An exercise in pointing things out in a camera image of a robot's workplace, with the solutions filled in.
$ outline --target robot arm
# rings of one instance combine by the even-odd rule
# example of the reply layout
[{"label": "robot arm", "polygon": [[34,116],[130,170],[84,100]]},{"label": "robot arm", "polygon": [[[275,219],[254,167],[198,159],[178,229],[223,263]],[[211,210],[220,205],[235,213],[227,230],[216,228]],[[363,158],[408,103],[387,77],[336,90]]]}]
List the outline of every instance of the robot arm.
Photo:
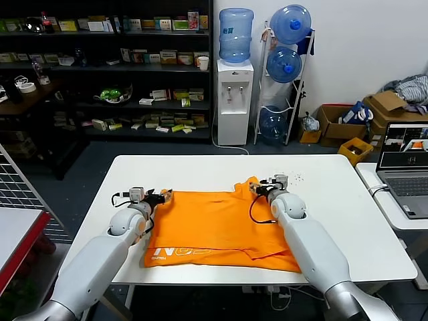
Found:
[{"label": "robot arm", "polygon": [[72,321],[94,305],[107,290],[137,243],[156,205],[171,198],[171,191],[156,195],[152,191],[119,210],[103,234],[91,239],[67,265],[55,284],[52,297],[39,310],[15,321]]},{"label": "robot arm", "polygon": [[303,200],[286,191],[287,177],[276,175],[266,183],[250,189],[266,196],[303,275],[324,294],[330,307],[345,320],[399,321],[382,300],[352,283],[346,257],[321,223],[311,219]]}]

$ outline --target fabric pile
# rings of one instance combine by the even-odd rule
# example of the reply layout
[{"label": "fabric pile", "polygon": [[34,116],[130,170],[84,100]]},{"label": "fabric pile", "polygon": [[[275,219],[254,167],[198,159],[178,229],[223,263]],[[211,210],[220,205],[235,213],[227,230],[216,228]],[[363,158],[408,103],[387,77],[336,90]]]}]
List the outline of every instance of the fabric pile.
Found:
[{"label": "fabric pile", "polygon": [[[234,192],[174,191],[171,202],[158,205],[144,266],[207,264],[299,272],[283,229],[249,218],[255,195],[249,183]],[[273,219],[270,206],[259,198],[252,211],[258,220]]]},{"label": "fabric pile", "polygon": [[403,80],[394,80],[383,86],[382,91],[392,90],[409,103],[404,107],[408,112],[427,113],[428,105],[428,76],[416,75]]}]

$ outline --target cup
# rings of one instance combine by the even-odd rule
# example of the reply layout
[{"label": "cup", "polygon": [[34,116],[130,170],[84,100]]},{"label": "cup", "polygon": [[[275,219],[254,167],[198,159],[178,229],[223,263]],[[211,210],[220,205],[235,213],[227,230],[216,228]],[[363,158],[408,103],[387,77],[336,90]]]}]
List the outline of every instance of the cup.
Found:
[{"label": "cup", "polygon": [[208,70],[209,57],[201,56],[201,57],[198,57],[198,59],[199,59],[199,69],[202,70],[203,72],[205,70]]}]

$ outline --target plastic bag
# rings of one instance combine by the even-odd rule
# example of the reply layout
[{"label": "plastic bag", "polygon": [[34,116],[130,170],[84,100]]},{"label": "plastic bag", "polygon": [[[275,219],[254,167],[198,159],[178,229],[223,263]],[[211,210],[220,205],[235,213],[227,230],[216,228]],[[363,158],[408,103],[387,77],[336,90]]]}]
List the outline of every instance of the plastic bag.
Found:
[{"label": "plastic bag", "polygon": [[303,129],[306,132],[316,132],[320,129],[320,122],[306,112],[306,117],[302,119]]}]

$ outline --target water bottle rack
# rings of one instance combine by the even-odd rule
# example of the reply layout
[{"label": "water bottle rack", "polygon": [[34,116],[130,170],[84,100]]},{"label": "water bottle rack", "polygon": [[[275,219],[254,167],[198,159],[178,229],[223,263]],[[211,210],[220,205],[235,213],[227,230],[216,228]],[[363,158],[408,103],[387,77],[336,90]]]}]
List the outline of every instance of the water bottle rack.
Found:
[{"label": "water bottle rack", "polygon": [[[262,41],[263,41],[263,45],[261,47],[261,59],[260,59],[260,69],[261,73],[259,75],[259,97],[257,99],[257,118],[255,119],[255,124],[254,124],[254,144],[257,143],[257,137],[260,134],[260,130],[259,130],[259,119],[260,119],[260,112],[262,108],[266,108],[264,106],[264,100],[265,98],[269,98],[272,96],[269,96],[265,93],[266,91],[266,80],[267,78],[270,78],[270,75],[268,73],[268,71],[266,70],[266,64],[267,64],[267,60],[268,60],[268,54],[269,54],[269,50],[270,47],[272,46],[272,43],[276,40],[274,31],[269,28],[268,26],[268,22],[265,21],[265,31],[263,33],[267,32],[267,37],[266,39],[263,39],[262,36]],[[308,57],[310,56],[310,50],[312,48],[312,45],[314,43],[314,38],[315,38],[315,31],[312,30],[311,34],[308,35],[306,38],[310,38],[309,41],[309,46],[308,46],[308,51],[306,52],[306,55],[304,55],[304,58],[302,57],[302,59],[304,60],[303,64],[302,64],[302,71],[299,75],[299,77],[297,77],[295,80],[293,80],[292,82],[288,82],[287,84],[284,84],[284,86],[293,86],[294,89],[296,89],[297,94],[296,94],[296,99],[294,101],[293,106],[290,104],[290,101],[288,100],[287,97],[285,97],[285,104],[284,104],[284,109],[280,110],[279,112],[273,112],[274,114],[283,114],[284,112],[287,112],[289,110],[292,110],[292,116],[290,118],[290,123],[288,124],[288,132],[284,141],[284,144],[287,145],[288,144],[288,139],[290,137],[290,133],[292,131],[292,125],[293,125],[293,121],[294,121],[294,117],[296,116],[296,110],[299,104],[299,101],[302,97],[302,88],[303,88],[303,84],[304,84],[304,80],[305,80],[305,67],[306,67],[306,62],[308,61]],[[295,81],[296,80],[300,80],[299,81],[299,86],[296,86]]]}]

